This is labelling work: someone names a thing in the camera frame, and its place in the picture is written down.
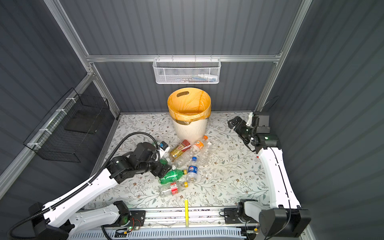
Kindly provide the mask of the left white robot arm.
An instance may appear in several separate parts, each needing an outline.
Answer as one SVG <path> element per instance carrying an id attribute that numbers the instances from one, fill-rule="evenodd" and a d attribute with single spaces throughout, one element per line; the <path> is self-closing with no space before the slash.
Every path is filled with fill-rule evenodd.
<path id="1" fill-rule="evenodd" d="M 165 142 L 157 142 L 153 136 L 144 133 L 153 142 L 137 144 L 136 148 L 121 156 L 116 156 L 119 147 L 130 137 L 142 135 L 134 132 L 125 136 L 113 149 L 101 168 L 66 194 L 48 203 L 36 203 L 29 209 L 30 216 L 13 225 L 7 232 L 9 240 L 21 240 L 14 234 L 21 225 L 31 222 L 35 235 L 33 240 L 66 240 L 69 237 L 95 227 L 125 227 L 134 223 L 134 218 L 123 201 L 116 201 L 107 207 L 81 211 L 80 209 L 105 191 L 118 186 L 127 179 L 147 172 L 162 178 L 167 167 L 161 163 L 170 147 Z"/>

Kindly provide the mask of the clear bottle red label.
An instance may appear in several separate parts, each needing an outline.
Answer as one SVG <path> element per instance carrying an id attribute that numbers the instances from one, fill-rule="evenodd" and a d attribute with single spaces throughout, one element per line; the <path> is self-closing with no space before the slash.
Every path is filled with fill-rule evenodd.
<path id="1" fill-rule="evenodd" d="M 176 195 L 189 187 L 188 182 L 173 182 L 159 187 L 160 197 Z"/>

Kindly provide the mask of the clear bottle white cap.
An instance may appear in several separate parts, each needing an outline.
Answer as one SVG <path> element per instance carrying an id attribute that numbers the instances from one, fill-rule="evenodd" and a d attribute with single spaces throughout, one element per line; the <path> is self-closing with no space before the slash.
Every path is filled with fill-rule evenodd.
<path id="1" fill-rule="evenodd" d="M 212 142 L 208 142 L 206 144 L 206 146 L 204 147 L 202 153 L 200 154 L 199 166 L 202 167 L 202 166 L 206 166 L 208 164 L 208 161 L 209 161 L 210 156 L 211 156 L 212 148 L 213 148 Z"/>

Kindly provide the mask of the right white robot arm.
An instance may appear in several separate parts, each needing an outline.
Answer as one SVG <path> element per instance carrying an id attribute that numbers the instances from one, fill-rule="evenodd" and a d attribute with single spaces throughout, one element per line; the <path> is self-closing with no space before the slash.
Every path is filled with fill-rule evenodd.
<path id="1" fill-rule="evenodd" d="M 271 134 L 269 115 L 251 112 L 247 121 L 236 116 L 228 121 L 245 146 L 261 161 L 270 189 L 266 207 L 257 200 L 241 199 L 237 208 L 225 208 L 226 224 L 244 223 L 258 228 L 262 237 L 298 238 L 311 222 L 292 189 L 277 135 Z"/>

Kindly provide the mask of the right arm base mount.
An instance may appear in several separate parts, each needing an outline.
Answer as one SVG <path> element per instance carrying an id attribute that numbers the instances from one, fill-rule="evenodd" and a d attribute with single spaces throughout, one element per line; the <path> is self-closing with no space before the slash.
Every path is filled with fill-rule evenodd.
<path id="1" fill-rule="evenodd" d="M 225 223 L 229 224 L 245 224 L 245 223 L 258 223 L 257 220 L 247 216 L 243 209 L 239 208 L 224 208 L 223 216 Z"/>

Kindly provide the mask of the orange label bottle orange cap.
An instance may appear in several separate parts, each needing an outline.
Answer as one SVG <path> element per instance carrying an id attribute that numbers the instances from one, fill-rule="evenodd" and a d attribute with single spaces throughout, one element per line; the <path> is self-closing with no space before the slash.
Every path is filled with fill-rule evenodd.
<path id="1" fill-rule="evenodd" d="M 200 152 L 207 144 L 208 136 L 203 136 L 199 140 L 197 140 L 191 147 L 191 150 L 194 154 Z"/>

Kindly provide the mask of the clear long bottle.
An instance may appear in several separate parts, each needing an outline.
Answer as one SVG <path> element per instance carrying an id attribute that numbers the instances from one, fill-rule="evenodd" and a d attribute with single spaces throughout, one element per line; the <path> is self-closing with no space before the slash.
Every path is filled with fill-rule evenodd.
<path id="1" fill-rule="evenodd" d="M 187 165 L 187 163 L 194 157 L 199 151 L 195 149 L 189 149 L 183 153 L 177 160 L 173 163 L 172 169 L 181 169 Z"/>

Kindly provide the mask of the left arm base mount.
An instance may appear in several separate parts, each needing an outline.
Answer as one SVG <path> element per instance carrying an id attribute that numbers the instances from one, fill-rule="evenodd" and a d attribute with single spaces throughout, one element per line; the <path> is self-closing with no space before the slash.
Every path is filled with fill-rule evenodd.
<path id="1" fill-rule="evenodd" d="M 104 227 L 143 227 L 146 219 L 146 213 L 146 211 L 130 211 L 129 215 L 121 215 L 116 222 L 110 225 L 104 225 Z"/>

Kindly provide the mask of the yellow tea bottle red label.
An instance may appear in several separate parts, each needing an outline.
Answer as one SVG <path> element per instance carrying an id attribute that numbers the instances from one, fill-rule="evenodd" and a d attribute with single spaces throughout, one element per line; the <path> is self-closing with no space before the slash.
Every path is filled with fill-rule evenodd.
<path id="1" fill-rule="evenodd" d="M 189 150 L 191 148 L 191 143 L 188 140 L 183 140 L 178 146 L 176 146 L 171 152 L 170 152 L 170 159 L 172 161 L 179 158 L 184 152 Z"/>

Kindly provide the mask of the pepsi bottle blue cap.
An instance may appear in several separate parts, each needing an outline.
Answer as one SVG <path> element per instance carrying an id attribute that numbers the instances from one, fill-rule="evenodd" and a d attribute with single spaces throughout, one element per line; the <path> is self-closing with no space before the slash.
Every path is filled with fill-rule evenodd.
<path id="1" fill-rule="evenodd" d="M 188 164 L 188 173 L 187 173 L 187 182 L 188 183 L 194 183 L 198 179 L 198 173 L 199 173 L 199 160 L 197 157 L 192 157 Z"/>

